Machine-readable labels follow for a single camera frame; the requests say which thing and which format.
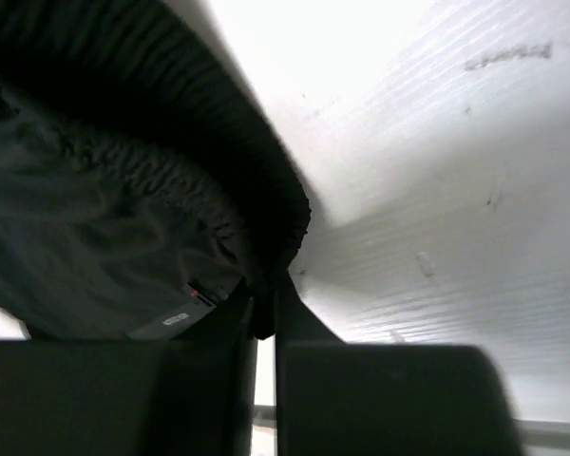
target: white wall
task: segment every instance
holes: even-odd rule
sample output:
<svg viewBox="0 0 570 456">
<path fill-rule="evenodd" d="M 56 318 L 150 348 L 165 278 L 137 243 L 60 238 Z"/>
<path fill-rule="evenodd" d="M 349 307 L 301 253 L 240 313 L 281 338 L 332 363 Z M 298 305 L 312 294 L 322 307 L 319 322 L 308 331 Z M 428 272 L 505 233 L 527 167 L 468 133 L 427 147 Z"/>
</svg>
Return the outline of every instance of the white wall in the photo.
<svg viewBox="0 0 570 456">
<path fill-rule="evenodd" d="M 570 456 L 570 451 L 565 449 L 541 448 L 540 446 L 528 446 L 528 456 Z"/>
<path fill-rule="evenodd" d="M 307 304 L 482 345 L 523 419 L 570 422 L 570 0 L 195 8 L 308 183 Z"/>
</svg>

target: label tag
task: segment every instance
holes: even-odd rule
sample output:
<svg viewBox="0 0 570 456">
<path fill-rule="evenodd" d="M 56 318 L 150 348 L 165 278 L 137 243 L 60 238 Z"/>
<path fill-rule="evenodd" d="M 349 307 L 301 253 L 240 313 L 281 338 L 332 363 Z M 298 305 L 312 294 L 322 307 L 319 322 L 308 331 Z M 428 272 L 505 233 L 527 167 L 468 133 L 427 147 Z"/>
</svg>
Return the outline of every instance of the label tag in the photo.
<svg viewBox="0 0 570 456">
<path fill-rule="evenodd" d="M 131 339 L 139 340 L 169 339 L 183 333 L 214 309 L 214 306 L 204 305 L 200 302 L 190 302 L 169 313 L 162 314 L 157 319 L 137 330 L 129 332 L 127 335 Z"/>
</svg>

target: black plastic part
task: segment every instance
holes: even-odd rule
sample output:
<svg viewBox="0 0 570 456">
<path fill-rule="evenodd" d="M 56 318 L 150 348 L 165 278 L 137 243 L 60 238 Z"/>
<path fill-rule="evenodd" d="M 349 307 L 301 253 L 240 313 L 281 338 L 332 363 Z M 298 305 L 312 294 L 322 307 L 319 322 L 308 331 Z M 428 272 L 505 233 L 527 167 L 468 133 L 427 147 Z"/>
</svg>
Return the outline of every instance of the black plastic part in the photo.
<svg viewBox="0 0 570 456">
<path fill-rule="evenodd" d="M 226 304 L 178 340 L 0 343 L 0 456 L 248 456 L 253 309 Z"/>
<path fill-rule="evenodd" d="M 521 456 L 503 387 L 478 349 L 348 345 L 291 283 L 276 302 L 278 456 Z M 270 410 L 258 409 L 269 422 Z"/>
<path fill-rule="evenodd" d="M 275 335 L 275 303 L 276 292 L 271 291 L 263 297 L 256 297 L 254 307 L 254 336 L 258 340 L 266 340 Z"/>
</svg>

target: scuff mark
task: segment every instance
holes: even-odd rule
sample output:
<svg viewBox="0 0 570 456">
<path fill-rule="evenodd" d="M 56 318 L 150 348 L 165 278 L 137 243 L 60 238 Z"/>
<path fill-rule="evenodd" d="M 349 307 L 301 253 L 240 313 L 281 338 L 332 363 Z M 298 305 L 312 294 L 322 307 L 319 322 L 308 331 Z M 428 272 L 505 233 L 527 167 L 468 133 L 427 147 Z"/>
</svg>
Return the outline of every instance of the scuff mark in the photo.
<svg viewBox="0 0 570 456">
<path fill-rule="evenodd" d="M 420 266 L 420 271 L 422 271 L 424 277 L 435 275 L 435 264 L 427 252 L 419 252 L 416 255 L 416 261 L 418 261 L 418 266 Z"/>
<path fill-rule="evenodd" d="M 501 203 L 504 200 L 504 194 L 503 192 L 499 192 L 498 197 L 494 198 L 492 196 L 492 194 L 490 194 L 489 197 L 487 197 L 487 203 L 485 204 L 486 206 L 492 206 L 492 209 L 494 209 L 496 211 L 496 209 L 498 209 L 498 206 L 501 205 Z"/>
<path fill-rule="evenodd" d="M 469 60 L 465 62 L 465 71 L 475 71 L 499 62 L 510 62 L 521 59 L 545 59 L 553 56 L 553 43 L 548 42 L 542 45 L 528 46 L 519 45 L 512 49 L 502 50 L 493 54 L 485 54 L 481 59 Z"/>
</svg>

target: black jacket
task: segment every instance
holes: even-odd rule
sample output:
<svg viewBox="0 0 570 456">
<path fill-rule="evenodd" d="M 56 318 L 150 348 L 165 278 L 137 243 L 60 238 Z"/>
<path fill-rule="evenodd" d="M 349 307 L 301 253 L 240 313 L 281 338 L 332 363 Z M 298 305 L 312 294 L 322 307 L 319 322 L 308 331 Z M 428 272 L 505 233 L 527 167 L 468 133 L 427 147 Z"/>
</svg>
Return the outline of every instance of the black jacket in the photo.
<svg viewBox="0 0 570 456">
<path fill-rule="evenodd" d="M 309 219 L 270 127 L 160 2 L 0 0 L 1 307 L 123 337 L 190 283 L 266 299 Z"/>
</svg>

